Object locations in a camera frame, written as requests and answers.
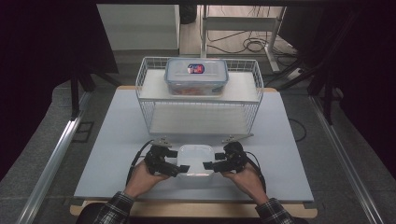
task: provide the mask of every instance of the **small white box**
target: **small white box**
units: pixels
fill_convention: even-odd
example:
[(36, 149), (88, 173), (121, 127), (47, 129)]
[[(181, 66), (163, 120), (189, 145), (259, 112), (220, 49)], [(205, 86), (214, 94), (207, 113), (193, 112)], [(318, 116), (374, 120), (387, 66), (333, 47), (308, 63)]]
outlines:
[(184, 145), (177, 153), (177, 166), (189, 165), (187, 173), (178, 174), (185, 183), (201, 187), (213, 176), (213, 170), (206, 170), (203, 162), (215, 161), (212, 147), (207, 145)]
[(227, 63), (219, 59), (172, 58), (165, 81), (175, 96), (221, 96), (228, 82)]

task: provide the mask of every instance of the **hand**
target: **hand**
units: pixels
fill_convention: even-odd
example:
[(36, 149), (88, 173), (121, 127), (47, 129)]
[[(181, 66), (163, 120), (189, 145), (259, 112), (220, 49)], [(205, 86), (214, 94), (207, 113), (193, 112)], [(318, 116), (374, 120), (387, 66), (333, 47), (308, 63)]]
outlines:
[(232, 172), (223, 172), (221, 174), (231, 179), (235, 185), (253, 199), (257, 205), (268, 202), (269, 199), (262, 188), (262, 182), (253, 166), (249, 163), (246, 164), (242, 172), (236, 174)]
[(133, 198), (148, 192), (152, 187), (162, 180), (169, 178), (169, 175), (152, 175), (149, 173), (145, 161), (141, 161), (134, 168), (131, 179), (125, 187), (124, 193)]

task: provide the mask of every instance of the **sticker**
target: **sticker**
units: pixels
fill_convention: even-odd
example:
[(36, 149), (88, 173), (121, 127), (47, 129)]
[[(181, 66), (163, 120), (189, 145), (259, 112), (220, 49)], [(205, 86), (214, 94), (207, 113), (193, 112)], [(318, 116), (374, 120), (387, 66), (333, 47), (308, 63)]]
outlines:
[(187, 71), (190, 74), (202, 74), (205, 71), (205, 67), (201, 63), (190, 63), (187, 67)]

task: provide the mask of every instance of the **plaid shirt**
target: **plaid shirt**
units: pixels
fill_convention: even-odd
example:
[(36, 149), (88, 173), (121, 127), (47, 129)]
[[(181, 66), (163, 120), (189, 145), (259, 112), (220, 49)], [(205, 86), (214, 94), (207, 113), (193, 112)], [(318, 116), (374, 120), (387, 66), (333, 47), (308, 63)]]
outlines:
[[(131, 211), (134, 199), (119, 191), (114, 197), (106, 203), (94, 223), (112, 224), (127, 223), (129, 212)], [(270, 199), (256, 207), (260, 218), (266, 224), (293, 224), (292, 217), (282, 207), (277, 199)]]

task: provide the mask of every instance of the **person's left hand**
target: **person's left hand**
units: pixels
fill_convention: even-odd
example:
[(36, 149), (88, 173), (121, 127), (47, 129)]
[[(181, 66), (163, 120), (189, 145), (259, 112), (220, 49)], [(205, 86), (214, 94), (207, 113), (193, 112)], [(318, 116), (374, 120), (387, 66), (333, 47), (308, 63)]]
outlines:
[(149, 168), (145, 161), (141, 161), (134, 168), (134, 172), (125, 187), (124, 193), (136, 198), (139, 195), (148, 192), (157, 183), (167, 178), (169, 178), (169, 175), (152, 175), (149, 173)]

